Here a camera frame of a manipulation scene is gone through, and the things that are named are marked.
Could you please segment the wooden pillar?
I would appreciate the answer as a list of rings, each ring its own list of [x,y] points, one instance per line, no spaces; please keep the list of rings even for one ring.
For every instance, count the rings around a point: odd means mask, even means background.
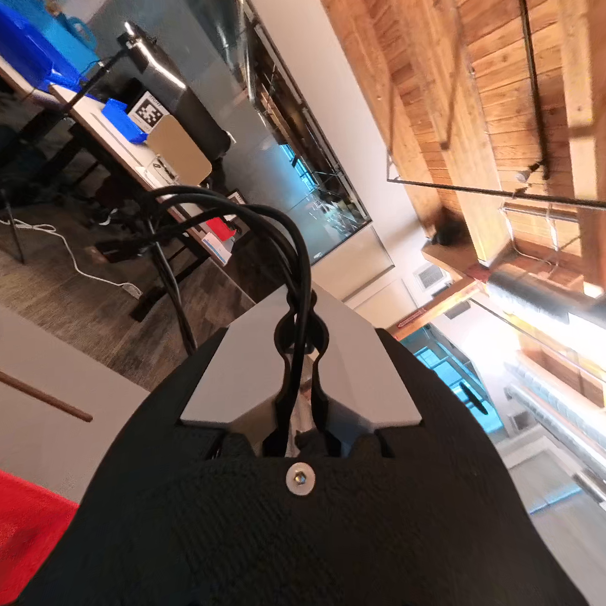
[[[446,290],[422,306],[427,310],[427,313],[423,317],[419,318],[416,322],[407,325],[401,330],[396,329],[396,324],[399,322],[398,321],[389,327],[387,332],[396,340],[401,341],[427,324],[432,323],[432,321],[438,318],[440,315],[445,314],[452,308],[465,302],[480,290],[481,282],[479,280],[471,277],[461,279],[447,287]]]

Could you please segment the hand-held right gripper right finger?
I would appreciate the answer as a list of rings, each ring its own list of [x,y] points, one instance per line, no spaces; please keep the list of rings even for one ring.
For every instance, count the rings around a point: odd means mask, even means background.
[[[316,359],[327,399],[325,430],[348,456],[357,438],[388,428],[417,427],[422,415],[374,326],[314,284],[316,316],[328,344]]]

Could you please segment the small red bin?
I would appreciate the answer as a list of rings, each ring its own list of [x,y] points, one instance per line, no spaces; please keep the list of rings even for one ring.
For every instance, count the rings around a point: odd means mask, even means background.
[[[212,232],[221,242],[228,241],[238,233],[238,229],[231,227],[222,217],[208,219],[204,223],[204,228],[208,233]]]

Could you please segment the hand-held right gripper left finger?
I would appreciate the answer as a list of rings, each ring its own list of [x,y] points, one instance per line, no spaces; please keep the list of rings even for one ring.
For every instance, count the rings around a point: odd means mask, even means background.
[[[293,404],[301,379],[292,380],[292,355],[276,344],[276,330],[291,312],[287,294],[273,293],[231,322],[189,397],[180,421],[245,435],[257,454],[277,429],[276,398],[292,387]]]

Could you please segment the white and blue box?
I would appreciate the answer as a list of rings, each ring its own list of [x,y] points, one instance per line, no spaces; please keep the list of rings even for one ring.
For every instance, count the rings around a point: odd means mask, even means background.
[[[231,260],[231,251],[213,233],[205,234],[201,238],[200,244],[220,267],[226,267]]]

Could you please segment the tan rounded board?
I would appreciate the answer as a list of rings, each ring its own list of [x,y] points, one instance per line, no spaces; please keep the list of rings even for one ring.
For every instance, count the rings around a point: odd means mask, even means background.
[[[148,134],[146,145],[163,161],[179,184],[199,186],[212,171],[206,155],[172,115],[160,119]]]

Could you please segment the silver ceiling duct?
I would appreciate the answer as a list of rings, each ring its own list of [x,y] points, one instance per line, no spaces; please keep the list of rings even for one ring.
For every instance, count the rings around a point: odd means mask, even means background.
[[[536,419],[560,422],[587,443],[605,450],[605,409],[599,408],[562,380],[524,355],[504,363],[511,383],[507,396]]]

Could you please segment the framed black-white marker sign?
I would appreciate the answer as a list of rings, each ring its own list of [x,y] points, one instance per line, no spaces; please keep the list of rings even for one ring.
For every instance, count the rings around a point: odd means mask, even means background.
[[[127,113],[135,125],[146,134],[150,134],[160,120],[168,115],[169,110],[150,92],[144,92]]]

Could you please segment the dark-legged work table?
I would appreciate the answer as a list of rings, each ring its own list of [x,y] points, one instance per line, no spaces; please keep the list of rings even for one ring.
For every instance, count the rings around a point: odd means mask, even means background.
[[[110,161],[121,167],[131,181],[143,191],[179,184],[175,176],[146,145],[129,143],[110,122],[102,115],[104,105],[88,96],[84,96],[70,110],[70,117],[75,125],[84,131],[85,137],[93,144],[93,150],[100,150]],[[238,233],[228,241],[223,242],[228,250],[233,252],[236,241],[243,235],[242,227],[237,226]],[[186,236],[179,236],[183,249],[189,249],[196,260],[179,272],[176,276],[178,283],[189,277],[195,269],[207,259],[213,259],[202,248],[201,238],[207,234],[204,223],[194,226],[187,231]]]
[[[27,82],[25,77],[1,57],[1,82],[10,88],[21,103],[31,103],[40,108],[37,113],[19,131],[12,132],[11,138],[1,138],[1,218],[9,224],[10,234],[15,246],[15,259],[26,263],[18,228],[11,208],[10,197],[6,192],[11,178],[5,169],[15,162],[27,150],[33,150],[64,119],[62,105],[50,93],[42,91]]]

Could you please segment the wall air vent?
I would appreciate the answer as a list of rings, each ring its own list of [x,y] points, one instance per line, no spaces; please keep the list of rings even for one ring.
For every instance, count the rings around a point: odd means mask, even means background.
[[[450,274],[441,267],[425,263],[413,272],[413,277],[423,292],[434,293],[451,283]]]

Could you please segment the large paned window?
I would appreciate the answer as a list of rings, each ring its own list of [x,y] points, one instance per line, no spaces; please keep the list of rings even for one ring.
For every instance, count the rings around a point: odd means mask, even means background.
[[[438,329],[427,324],[402,339],[401,344],[453,392],[493,443],[508,436],[472,361]]]

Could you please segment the light blue container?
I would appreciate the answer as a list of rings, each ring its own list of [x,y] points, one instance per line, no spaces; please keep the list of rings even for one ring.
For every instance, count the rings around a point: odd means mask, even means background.
[[[59,1],[34,1],[38,9],[37,27],[44,37],[80,74],[89,72],[99,61],[96,38],[85,22],[66,14]]]

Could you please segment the large red plastic bin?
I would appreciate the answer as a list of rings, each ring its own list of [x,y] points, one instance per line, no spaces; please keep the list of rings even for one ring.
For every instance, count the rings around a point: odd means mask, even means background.
[[[78,509],[61,495],[1,471],[1,605],[16,602]]]

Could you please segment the stainless steel trash can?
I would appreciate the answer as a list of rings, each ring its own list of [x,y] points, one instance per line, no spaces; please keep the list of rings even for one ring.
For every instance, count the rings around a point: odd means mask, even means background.
[[[143,92],[166,115],[175,117],[209,161],[222,159],[232,145],[228,132],[211,116],[156,40],[132,22],[126,21],[124,28],[117,41],[140,72]]]

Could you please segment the small blue bin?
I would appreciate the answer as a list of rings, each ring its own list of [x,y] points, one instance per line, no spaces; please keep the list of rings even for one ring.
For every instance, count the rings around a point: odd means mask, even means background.
[[[126,108],[125,103],[109,98],[101,113],[129,143],[143,144],[148,135],[128,116]]]

